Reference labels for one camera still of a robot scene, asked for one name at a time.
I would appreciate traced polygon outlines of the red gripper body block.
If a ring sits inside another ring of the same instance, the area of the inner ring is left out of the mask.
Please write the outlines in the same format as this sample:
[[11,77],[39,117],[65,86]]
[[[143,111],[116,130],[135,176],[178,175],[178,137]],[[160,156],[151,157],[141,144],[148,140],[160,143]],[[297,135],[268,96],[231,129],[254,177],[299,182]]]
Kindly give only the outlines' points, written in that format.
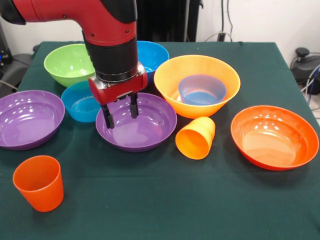
[[139,66],[137,74],[124,82],[106,83],[98,80],[96,76],[88,79],[89,89],[100,105],[107,105],[127,95],[135,94],[143,90],[147,84],[148,76],[143,66]]

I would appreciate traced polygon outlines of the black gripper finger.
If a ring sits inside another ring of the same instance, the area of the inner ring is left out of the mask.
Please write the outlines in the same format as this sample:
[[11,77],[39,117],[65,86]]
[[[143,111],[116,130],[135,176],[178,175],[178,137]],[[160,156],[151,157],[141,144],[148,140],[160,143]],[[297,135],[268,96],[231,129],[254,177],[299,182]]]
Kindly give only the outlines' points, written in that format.
[[106,105],[102,105],[101,109],[102,109],[102,112],[103,112],[103,116],[104,116],[106,127],[108,129],[113,129],[115,127],[115,123],[114,123],[113,116],[110,113],[110,110],[108,108],[108,105],[107,104]]
[[137,93],[132,93],[130,95],[130,104],[129,104],[129,108],[130,108],[130,115],[133,119],[136,119],[139,115],[139,110],[138,110],[138,94]]

